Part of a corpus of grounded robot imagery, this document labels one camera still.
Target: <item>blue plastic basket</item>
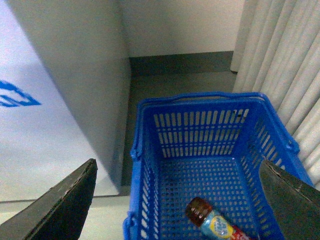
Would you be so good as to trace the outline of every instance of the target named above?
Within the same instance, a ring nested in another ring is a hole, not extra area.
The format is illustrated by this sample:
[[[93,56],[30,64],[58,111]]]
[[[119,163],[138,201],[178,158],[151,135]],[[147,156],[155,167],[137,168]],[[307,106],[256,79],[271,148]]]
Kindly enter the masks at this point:
[[[268,159],[312,185],[299,146],[261,93],[206,92],[138,105],[125,240],[206,239],[185,216],[206,199],[251,237],[284,239],[259,180]]]

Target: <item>gray floor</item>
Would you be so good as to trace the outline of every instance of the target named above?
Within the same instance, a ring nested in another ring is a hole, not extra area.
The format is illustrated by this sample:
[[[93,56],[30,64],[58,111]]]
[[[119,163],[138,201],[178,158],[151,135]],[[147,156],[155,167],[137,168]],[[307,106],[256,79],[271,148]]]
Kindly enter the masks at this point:
[[[133,164],[129,152],[134,138],[136,106],[140,100],[192,92],[231,92],[235,80],[236,75],[229,71],[133,77],[125,133],[122,185],[131,184]]]

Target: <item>gray wall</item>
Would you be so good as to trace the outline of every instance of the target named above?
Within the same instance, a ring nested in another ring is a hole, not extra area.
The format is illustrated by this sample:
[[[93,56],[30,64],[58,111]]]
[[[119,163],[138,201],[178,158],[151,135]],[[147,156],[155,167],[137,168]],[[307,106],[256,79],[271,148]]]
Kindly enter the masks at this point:
[[[120,186],[130,67],[118,1],[8,3],[103,167]]]

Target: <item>bottle label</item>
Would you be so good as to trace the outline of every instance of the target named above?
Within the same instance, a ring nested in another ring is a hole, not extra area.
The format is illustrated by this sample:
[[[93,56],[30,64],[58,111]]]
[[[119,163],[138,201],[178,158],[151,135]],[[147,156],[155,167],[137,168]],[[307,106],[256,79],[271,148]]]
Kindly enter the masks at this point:
[[[231,226],[218,211],[213,210],[200,227],[201,231],[216,240],[251,240],[236,226]]]
[[[219,238],[229,239],[234,233],[234,229],[230,226],[222,216],[214,216],[210,223],[211,231]]]

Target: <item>white curtain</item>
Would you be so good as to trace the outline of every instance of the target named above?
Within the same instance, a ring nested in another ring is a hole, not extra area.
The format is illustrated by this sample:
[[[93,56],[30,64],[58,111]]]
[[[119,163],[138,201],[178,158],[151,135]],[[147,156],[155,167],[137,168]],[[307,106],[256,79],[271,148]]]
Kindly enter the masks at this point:
[[[265,93],[320,190],[320,0],[246,0],[233,92]]]

